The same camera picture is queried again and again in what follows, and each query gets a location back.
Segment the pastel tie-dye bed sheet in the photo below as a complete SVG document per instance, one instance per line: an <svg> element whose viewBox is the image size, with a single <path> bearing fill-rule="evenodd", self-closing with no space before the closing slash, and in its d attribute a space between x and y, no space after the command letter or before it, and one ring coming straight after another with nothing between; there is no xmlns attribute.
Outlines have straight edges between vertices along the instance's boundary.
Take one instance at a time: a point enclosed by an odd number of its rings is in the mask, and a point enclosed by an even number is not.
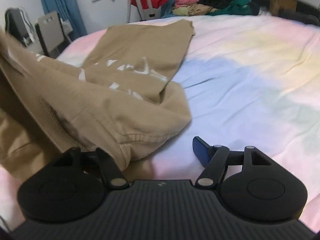
<svg viewBox="0 0 320 240"><path fill-rule="evenodd" d="M301 221L319 230L319 28L272 16L193 16L195 35L174 76L191 123L129 180L191 179L202 171L191 141L256 146L308 190Z"/></svg>

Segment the black garment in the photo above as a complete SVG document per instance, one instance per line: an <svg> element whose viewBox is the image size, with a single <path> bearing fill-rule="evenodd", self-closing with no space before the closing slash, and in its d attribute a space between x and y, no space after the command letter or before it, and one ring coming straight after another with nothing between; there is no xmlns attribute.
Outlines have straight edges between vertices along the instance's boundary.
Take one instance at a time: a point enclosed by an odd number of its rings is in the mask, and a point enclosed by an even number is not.
<svg viewBox="0 0 320 240"><path fill-rule="evenodd" d="M199 0L198 4L208 5L217 9L225 9L232 1L234 0ZM249 5L252 9L252 15L247 16L258 16L260 12L260 6L250 1Z"/></svg>

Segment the beige garment in pile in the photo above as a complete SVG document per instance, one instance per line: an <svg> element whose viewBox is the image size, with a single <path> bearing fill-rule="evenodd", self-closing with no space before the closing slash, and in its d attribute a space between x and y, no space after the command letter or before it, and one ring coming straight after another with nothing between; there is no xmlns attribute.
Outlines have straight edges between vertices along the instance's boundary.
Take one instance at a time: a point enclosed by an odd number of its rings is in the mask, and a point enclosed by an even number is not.
<svg viewBox="0 0 320 240"><path fill-rule="evenodd" d="M191 4L188 6L188 16L200 16L206 15L212 12L216 12L217 8L210 7L208 5L203 4Z"/></svg>

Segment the wavy frame mirror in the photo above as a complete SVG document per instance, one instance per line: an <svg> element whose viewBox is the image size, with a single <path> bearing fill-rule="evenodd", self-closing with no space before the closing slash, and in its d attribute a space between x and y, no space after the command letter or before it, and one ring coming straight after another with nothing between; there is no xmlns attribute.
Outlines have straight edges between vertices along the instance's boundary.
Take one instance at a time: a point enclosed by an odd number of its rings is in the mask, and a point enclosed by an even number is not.
<svg viewBox="0 0 320 240"><path fill-rule="evenodd" d="M24 47L35 41L34 27L22 7L8 8L5 11L5 31Z"/></svg>

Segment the grey black chair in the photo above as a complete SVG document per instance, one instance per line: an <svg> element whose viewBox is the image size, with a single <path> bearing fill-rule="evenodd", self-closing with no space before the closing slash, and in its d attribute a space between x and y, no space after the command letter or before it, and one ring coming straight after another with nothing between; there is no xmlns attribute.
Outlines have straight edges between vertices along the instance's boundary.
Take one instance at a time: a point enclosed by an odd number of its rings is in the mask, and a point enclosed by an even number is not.
<svg viewBox="0 0 320 240"><path fill-rule="evenodd" d="M52 11L37 19L35 30L45 56L56 59L71 44L58 12Z"/></svg>

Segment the brown paper bag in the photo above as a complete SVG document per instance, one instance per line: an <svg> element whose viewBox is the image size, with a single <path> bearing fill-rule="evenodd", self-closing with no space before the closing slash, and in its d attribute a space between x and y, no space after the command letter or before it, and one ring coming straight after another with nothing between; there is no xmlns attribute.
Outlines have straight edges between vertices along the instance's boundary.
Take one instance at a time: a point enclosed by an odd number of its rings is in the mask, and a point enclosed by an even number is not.
<svg viewBox="0 0 320 240"><path fill-rule="evenodd" d="M296 11L297 2L295 0L270 0L270 13L277 16L281 10Z"/></svg>

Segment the tan t-shirt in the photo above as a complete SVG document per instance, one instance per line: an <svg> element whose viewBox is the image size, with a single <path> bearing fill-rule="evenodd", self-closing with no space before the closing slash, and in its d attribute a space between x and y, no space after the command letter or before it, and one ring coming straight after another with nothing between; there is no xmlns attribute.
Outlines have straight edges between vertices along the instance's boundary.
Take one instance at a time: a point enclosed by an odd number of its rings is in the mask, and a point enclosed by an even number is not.
<svg viewBox="0 0 320 240"><path fill-rule="evenodd" d="M25 181L72 147L101 148L125 170L191 121L172 80L192 22L112 26L80 67L1 32L1 167Z"/></svg>

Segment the black sofa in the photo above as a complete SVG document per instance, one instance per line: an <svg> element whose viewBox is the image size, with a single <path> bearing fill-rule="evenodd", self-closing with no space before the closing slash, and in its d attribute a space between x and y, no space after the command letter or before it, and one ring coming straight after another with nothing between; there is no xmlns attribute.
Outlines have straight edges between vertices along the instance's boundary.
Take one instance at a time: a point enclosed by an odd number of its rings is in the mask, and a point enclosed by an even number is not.
<svg viewBox="0 0 320 240"><path fill-rule="evenodd" d="M252 2L259 5L261 9L270 9L270 0L252 0ZM296 0L296 2L295 12L289 11L289 9L281 9L279 17L319 27L319 9L300 0Z"/></svg>

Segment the left blue curtain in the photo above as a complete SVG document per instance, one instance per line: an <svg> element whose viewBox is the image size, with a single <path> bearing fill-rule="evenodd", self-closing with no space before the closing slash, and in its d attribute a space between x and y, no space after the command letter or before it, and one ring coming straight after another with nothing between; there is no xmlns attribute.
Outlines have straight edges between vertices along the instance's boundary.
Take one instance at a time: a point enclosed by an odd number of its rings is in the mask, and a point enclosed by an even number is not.
<svg viewBox="0 0 320 240"><path fill-rule="evenodd" d="M57 11L64 21L69 20L73 28L71 40L87 35L76 0L41 0L41 3L45 14Z"/></svg>

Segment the yellow green garment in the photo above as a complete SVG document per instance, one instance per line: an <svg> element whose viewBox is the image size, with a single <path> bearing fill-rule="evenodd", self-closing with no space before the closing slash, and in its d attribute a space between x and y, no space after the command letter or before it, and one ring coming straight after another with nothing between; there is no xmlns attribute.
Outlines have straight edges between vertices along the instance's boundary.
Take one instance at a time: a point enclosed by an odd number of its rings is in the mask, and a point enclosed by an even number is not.
<svg viewBox="0 0 320 240"><path fill-rule="evenodd" d="M178 7L172 10L172 13L176 16L189 16L188 7Z"/></svg>

